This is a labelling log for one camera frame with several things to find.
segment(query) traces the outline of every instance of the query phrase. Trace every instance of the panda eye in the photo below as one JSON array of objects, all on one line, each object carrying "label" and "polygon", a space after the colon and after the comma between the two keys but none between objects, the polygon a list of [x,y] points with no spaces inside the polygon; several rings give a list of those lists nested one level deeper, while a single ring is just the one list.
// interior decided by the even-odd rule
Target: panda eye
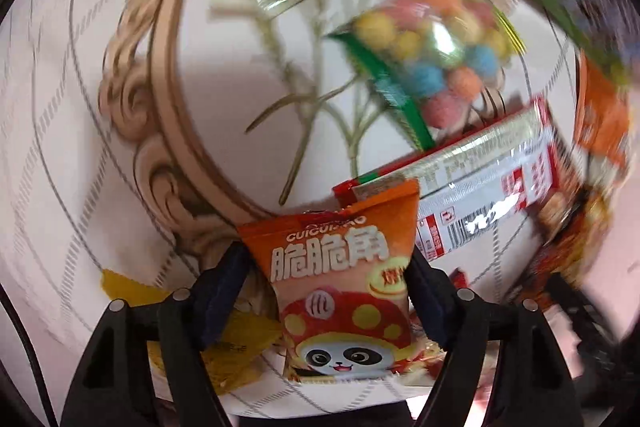
[{"label": "panda eye", "polygon": [[382,356],[379,353],[366,347],[350,347],[342,355],[350,362],[359,363],[360,365],[373,365],[382,360]]},{"label": "panda eye", "polygon": [[312,349],[306,354],[306,363],[316,367],[327,365],[331,360],[331,355],[322,349]]}]

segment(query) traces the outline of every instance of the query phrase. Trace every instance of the red mushroom hat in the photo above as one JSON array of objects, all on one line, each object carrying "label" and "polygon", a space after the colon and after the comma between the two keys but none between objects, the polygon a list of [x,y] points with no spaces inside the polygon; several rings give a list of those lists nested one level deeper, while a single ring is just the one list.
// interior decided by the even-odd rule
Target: red mushroom hat
[{"label": "red mushroom hat", "polygon": [[411,350],[407,317],[393,302],[369,293],[321,287],[286,306],[280,319],[285,340],[298,356],[307,344],[345,341],[386,347],[396,360]]}]

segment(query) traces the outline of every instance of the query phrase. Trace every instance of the orange wrapper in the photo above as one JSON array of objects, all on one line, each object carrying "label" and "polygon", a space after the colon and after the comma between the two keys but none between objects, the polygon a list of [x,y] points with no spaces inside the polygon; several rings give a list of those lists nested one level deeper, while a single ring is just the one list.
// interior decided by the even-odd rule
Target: orange wrapper
[{"label": "orange wrapper", "polygon": [[616,86],[582,52],[574,141],[626,169],[629,108]]},{"label": "orange wrapper", "polygon": [[404,372],[424,351],[404,283],[417,207],[410,180],[339,212],[239,228],[276,293],[290,379],[379,378]]}]

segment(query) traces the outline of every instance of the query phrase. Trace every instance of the yellow wrapper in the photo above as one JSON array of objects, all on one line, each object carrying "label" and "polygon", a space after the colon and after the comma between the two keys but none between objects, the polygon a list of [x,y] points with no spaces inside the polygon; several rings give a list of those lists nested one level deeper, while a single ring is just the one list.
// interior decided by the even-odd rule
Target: yellow wrapper
[{"label": "yellow wrapper", "polygon": [[[153,304],[170,294],[110,270],[102,272],[102,289],[111,299],[124,299],[130,306]],[[202,361],[216,393],[229,393],[258,380],[260,370],[254,359],[278,341],[281,331],[277,321],[233,310],[220,341],[202,353]],[[146,345],[149,359],[164,374],[160,343],[149,342]]]}]

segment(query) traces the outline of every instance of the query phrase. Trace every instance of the panda face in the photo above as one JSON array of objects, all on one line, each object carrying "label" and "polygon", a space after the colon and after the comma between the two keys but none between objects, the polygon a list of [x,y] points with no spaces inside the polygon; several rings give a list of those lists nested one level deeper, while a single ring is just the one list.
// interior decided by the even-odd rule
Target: panda face
[{"label": "panda face", "polygon": [[341,378],[378,377],[395,362],[390,349],[369,343],[317,343],[300,354],[318,373]]}]

